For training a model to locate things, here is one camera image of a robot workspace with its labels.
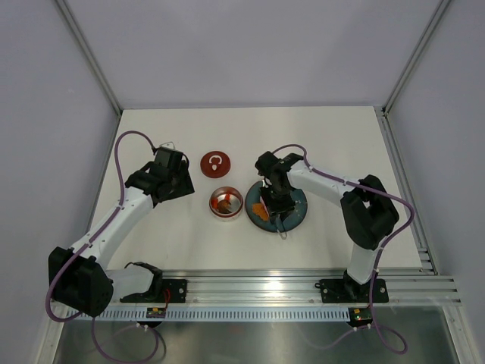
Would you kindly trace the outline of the dark green seaweed piece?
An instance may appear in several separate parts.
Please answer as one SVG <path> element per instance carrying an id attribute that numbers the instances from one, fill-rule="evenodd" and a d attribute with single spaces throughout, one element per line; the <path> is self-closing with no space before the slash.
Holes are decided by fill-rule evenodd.
<path id="1" fill-rule="evenodd" d="M 220 201 L 217 207 L 217 210 L 220 214 L 229 215 L 233 212 L 231 203 L 227 201 Z"/>

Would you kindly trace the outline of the round steel lunch box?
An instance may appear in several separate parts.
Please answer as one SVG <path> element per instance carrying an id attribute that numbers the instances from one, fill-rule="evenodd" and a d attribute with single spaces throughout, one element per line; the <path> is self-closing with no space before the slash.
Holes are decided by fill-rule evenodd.
<path id="1" fill-rule="evenodd" d="M 234 187 L 218 187 L 210 195 L 208 205 L 209 211 L 216 219 L 228 222 L 241 214 L 244 199 Z"/>

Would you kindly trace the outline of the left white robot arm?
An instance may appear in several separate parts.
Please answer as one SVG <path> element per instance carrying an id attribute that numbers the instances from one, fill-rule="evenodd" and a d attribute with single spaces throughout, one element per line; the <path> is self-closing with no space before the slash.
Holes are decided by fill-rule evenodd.
<path id="1" fill-rule="evenodd" d="M 54 315 L 56 301 L 97 317 L 112 300 L 122 303 L 166 303 L 170 291 L 163 271 L 146 262 L 108 270 L 108 264 L 135 226 L 163 202 L 195 192 L 189 175 L 189 159 L 166 147 L 154 151 L 154 159 L 121 181 L 120 197 L 108 214 L 70 248 L 55 248 L 48 257 L 49 288 L 45 308 Z"/>

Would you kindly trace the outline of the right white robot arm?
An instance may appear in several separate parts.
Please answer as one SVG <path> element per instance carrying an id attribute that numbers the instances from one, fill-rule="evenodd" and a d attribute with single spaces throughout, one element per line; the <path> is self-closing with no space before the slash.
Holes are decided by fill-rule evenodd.
<path id="1" fill-rule="evenodd" d="M 378 278 L 381 251 L 399 221 L 397 197 L 388 194 L 378 177 L 369 174 L 348 180 L 310 165 L 305 155 L 278 158 L 272 152 L 258 157 L 262 181 L 250 188 L 247 201 L 259 201 L 268 216 L 268 230 L 285 238 L 306 216 L 298 196 L 312 193 L 339 207 L 346 233 L 353 242 L 349 266 L 338 279 L 316 283 L 325 303 L 388 302 L 384 280 Z"/>

